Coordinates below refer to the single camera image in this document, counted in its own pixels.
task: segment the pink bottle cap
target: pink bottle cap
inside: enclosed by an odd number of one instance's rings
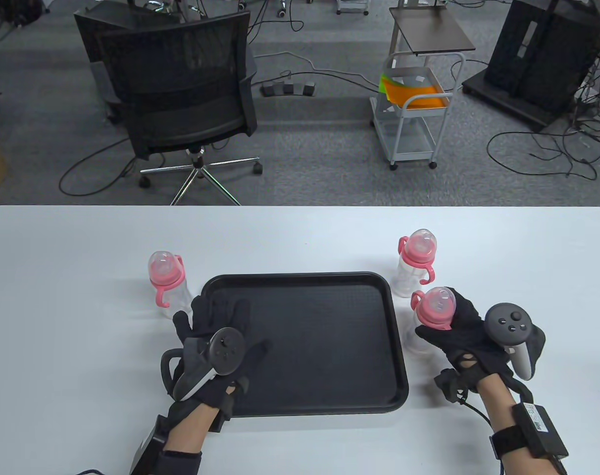
[[[167,287],[182,278],[185,274],[183,264],[167,251],[157,251],[148,261],[148,275],[155,287]]]
[[[401,254],[414,262],[432,263],[436,255],[436,237],[427,229],[414,231],[408,238]]]
[[[417,290],[412,294],[410,306],[425,326],[436,330],[451,330],[456,298],[449,288],[435,287],[426,294]]]

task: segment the black chair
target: black chair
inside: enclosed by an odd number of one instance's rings
[[[142,170],[146,175],[176,170],[190,174],[172,204],[193,181],[206,178],[234,204],[239,204],[208,168],[254,163],[259,157],[206,165],[204,146],[237,134],[250,136],[257,123],[251,93],[256,73],[247,47],[249,12],[219,16],[151,30],[105,32],[99,37],[102,58],[117,97],[135,156],[187,150],[190,165]]]

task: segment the gray carpet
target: gray carpet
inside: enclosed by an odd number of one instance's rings
[[[72,17],[85,4],[56,0],[51,14],[0,43],[0,145],[10,164],[10,174],[0,188],[0,204],[167,204],[185,178],[179,173],[154,176],[153,186],[142,190],[137,186],[139,176],[132,174],[96,196],[68,197],[58,191],[58,178],[74,161],[125,136],[124,130],[105,120]],[[369,16],[337,16],[335,0],[313,4],[297,0],[293,19],[304,20],[304,29],[294,33],[288,23],[265,24],[253,44],[254,54],[291,50],[310,57],[318,67],[378,79],[388,52],[392,31],[388,7],[393,4],[373,0]],[[221,0],[205,4],[210,14],[231,11],[235,5]],[[276,9],[272,2],[268,19],[275,19]],[[508,6],[488,2],[479,9],[455,5],[450,9],[477,46],[468,57],[489,59]],[[257,63],[256,79],[275,77],[287,69],[307,69],[306,63],[290,56],[262,58]],[[449,65],[447,59],[433,63],[447,88]],[[468,63],[467,74],[481,68]],[[249,167],[216,172],[243,204],[600,206],[600,160],[599,179],[594,182],[526,177],[504,170],[488,158],[488,139],[526,128],[463,94],[456,100],[438,168],[400,165],[391,172],[368,124],[371,93],[329,77],[315,76],[314,81],[316,97],[264,99],[254,89],[257,132],[251,138],[233,138],[222,151],[208,151],[209,160],[262,157],[261,177],[251,175]],[[570,140],[580,157],[596,155],[596,144],[590,140]],[[501,140],[495,151],[506,164],[528,172],[565,171],[568,166],[564,158],[543,163],[528,157],[528,151],[539,152],[529,138]],[[99,188],[131,157],[130,145],[123,144],[88,161],[65,187],[73,192]],[[167,154],[167,160],[168,165],[178,165],[185,163],[185,156]],[[159,157],[150,162],[159,163]],[[198,181],[182,203],[227,201],[205,181]]]

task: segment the clear plastic bottle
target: clear plastic bottle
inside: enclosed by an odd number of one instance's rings
[[[410,299],[410,307],[415,312],[415,318],[408,329],[406,345],[413,353],[430,354],[434,347],[420,338],[415,333],[415,328],[422,324],[436,330],[451,330],[452,318],[456,312],[456,297],[447,287],[434,287],[425,294],[418,290]]]
[[[150,283],[157,289],[155,303],[169,319],[179,310],[192,315],[192,294],[185,280],[185,267],[181,256],[168,251],[157,251],[148,261]]]
[[[399,265],[391,288],[395,295],[409,298],[421,285],[428,285],[435,278],[432,264],[436,256],[436,238],[429,230],[418,229],[411,236],[400,238],[397,249]]]

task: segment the label sticker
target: label sticker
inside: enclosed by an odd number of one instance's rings
[[[536,426],[538,432],[548,432],[547,425],[544,423],[538,412],[538,408],[533,404],[524,403],[524,408],[529,413],[529,417],[533,421],[533,425]]]

